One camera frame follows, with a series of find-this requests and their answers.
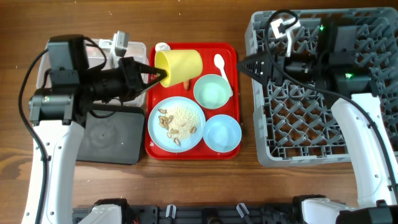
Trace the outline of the green bowl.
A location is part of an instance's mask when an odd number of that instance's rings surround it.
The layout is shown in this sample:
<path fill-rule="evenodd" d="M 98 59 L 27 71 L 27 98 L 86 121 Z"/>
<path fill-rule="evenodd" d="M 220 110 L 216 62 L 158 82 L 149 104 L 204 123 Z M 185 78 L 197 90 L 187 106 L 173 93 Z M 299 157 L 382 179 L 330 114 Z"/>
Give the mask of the green bowl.
<path fill-rule="evenodd" d="M 209 110 L 224 106 L 231 94 L 230 84 L 221 75 L 216 74 L 200 77 L 193 87 L 193 95 L 197 103 Z"/>

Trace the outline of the white plastic spoon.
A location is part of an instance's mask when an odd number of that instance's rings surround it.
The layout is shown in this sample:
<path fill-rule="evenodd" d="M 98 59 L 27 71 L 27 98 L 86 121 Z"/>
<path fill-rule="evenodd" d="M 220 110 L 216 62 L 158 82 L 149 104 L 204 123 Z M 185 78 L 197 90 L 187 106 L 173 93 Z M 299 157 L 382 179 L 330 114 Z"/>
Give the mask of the white plastic spoon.
<path fill-rule="evenodd" d="M 214 64 L 220 70 L 220 73 L 221 73 L 221 76 L 223 77 L 223 79 L 227 82 L 227 84 L 229 86 L 229 90 L 230 90 L 229 96 L 232 97 L 233 96 L 232 87 L 229 83 L 228 77 L 226 76 L 226 72 L 224 70 L 224 66 L 225 66 L 224 59 L 220 54 L 216 54 L 214 56 Z"/>

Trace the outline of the white tissue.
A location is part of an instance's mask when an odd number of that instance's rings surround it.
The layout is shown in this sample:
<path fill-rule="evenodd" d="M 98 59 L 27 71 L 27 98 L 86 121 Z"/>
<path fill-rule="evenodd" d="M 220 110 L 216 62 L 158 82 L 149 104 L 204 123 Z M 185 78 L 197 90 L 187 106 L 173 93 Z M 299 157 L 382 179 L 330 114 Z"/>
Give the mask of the white tissue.
<path fill-rule="evenodd" d="M 165 42 L 159 42 L 155 45 L 155 51 L 159 52 L 159 51 L 167 51 L 167 50 L 171 50 L 171 47 L 169 44 L 165 43 Z"/>

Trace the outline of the yellow cup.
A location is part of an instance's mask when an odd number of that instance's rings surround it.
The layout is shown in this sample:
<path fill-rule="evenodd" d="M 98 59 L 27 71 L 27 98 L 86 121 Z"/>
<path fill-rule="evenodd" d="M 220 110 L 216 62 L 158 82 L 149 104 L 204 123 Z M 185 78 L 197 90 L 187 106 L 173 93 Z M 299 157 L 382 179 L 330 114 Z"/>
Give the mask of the yellow cup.
<path fill-rule="evenodd" d="M 155 67 L 167 72 L 160 84 L 168 88 L 199 76 L 203 61 L 196 50 L 166 50 L 155 54 Z"/>

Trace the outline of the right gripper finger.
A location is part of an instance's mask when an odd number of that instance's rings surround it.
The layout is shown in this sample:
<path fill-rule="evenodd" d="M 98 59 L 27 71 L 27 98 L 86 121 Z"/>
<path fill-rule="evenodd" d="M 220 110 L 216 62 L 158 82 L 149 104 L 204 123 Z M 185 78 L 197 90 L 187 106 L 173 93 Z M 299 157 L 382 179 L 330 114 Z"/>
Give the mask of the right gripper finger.
<path fill-rule="evenodd" d="M 258 68 L 254 70 L 248 70 L 246 68 L 242 68 L 241 72 L 243 72 L 245 75 L 249 76 L 263 86 L 267 86 L 269 83 L 280 85 L 280 72 L 278 72 L 274 68 L 267 68 L 265 70 L 261 70 Z"/>
<path fill-rule="evenodd" d="M 247 56 L 244 60 L 237 63 L 238 70 L 262 70 L 269 62 L 267 52 L 260 52 Z"/>

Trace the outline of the light blue plate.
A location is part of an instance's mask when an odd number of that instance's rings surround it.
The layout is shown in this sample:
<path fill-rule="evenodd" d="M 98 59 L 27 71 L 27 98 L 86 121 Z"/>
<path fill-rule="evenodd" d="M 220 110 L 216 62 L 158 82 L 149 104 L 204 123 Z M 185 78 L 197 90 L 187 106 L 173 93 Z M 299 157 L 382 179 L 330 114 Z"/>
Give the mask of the light blue plate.
<path fill-rule="evenodd" d="M 166 109 L 162 114 L 158 109 Z M 149 114 L 147 130 L 153 145 L 171 153 L 187 152 L 197 146 L 203 138 L 203 128 L 206 118 L 200 106 L 191 99 L 173 96 L 157 103 Z M 196 127 L 195 133 L 190 129 Z M 179 130 L 171 134 L 171 129 Z M 174 143 L 174 138 L 180 141 L 180 146 Z"/>

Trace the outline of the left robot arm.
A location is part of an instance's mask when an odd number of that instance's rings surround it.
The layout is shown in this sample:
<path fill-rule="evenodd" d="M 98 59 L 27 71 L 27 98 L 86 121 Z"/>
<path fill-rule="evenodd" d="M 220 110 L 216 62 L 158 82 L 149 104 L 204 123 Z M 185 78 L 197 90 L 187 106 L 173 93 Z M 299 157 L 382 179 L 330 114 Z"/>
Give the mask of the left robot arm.
<path fill-rule="evenodd" d="M 118 66 L 91 67 L 87 47 L 95 43 L 81 34 L 50 38 L 44 54 L 50 68 L 45 76 L 51 86 L 37 89 L 29 101 L 28 116 L 22 120 L 34 140 L 34 154 L 24 223 L 71 223 L 75 162 L 83 139 L 86 117 L 93 103 L 131 101 L 152 88 L 142 75 L 155 75 L 155 82 L 167 72 L 137 62 L 119 59 Z"/>

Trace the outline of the light blue bowl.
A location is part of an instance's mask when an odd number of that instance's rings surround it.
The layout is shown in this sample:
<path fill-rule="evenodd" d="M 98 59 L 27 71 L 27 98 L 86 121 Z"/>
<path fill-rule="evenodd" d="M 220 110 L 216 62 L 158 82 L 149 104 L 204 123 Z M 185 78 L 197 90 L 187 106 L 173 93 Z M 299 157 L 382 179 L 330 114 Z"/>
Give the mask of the light blue bowl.
<path fill-rule="evenodd" d="M 231 116 L 218 114 L 212 116 L 204 126 L 203 140 L 217 153 L 231 152 L 238 147 L 242 139 L 242 129 Z"/>

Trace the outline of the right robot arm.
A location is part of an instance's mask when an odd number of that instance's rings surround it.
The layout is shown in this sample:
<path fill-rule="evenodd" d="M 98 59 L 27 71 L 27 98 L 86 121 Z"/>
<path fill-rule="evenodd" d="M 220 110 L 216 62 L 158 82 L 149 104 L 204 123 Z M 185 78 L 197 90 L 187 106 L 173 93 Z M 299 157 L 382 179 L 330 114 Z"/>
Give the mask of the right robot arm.
<path fill-rule="evenodd" d="M 288 79 L 321 93 L 343 134 L 358 191 L 358 206 L 348 208 L 322 195 L 294 198 L 299 223 L 396 223 L 397 160 L 384 127 L 376 81 L 357 67 L 356 24 L 347 18 L 322 19 L 317 54 L 270 48 L 246 57 L 238 70 L 266 85 Z"/>

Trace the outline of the orange carrot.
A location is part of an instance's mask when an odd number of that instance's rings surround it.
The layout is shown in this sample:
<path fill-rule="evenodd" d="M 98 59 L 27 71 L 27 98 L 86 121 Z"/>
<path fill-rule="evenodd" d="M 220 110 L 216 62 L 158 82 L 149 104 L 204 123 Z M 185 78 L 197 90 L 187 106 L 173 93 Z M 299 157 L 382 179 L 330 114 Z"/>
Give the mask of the orange carrot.
<path fill-rule="evenodd" d="M 189 90 L 190 89 L 190 80 L 185 80 L 183 82 L 183 87 L 185 90 Z"/>

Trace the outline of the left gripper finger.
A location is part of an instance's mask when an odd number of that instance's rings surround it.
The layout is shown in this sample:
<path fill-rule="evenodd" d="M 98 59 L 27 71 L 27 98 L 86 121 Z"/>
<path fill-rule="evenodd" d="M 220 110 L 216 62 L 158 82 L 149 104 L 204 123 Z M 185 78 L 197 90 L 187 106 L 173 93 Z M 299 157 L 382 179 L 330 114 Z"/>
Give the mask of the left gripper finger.
<path fill-rule="evenodd" d="M 165 79 L 167 75 L 157 75 L 153 80 L 149 83 L 142 83 L 139 85 L 138 95 L 145 93 L 146 91 L 150 90 L 158 83 L 160 83 L 163 79 Z"/>
<path fill-rule="evenodd" d="M 143 63 L 137 63 L 137 66 L 140 73 L 156 74 L 163 77 L 167 76 L 167 72 L 164 69 L 151 67 Z"/>

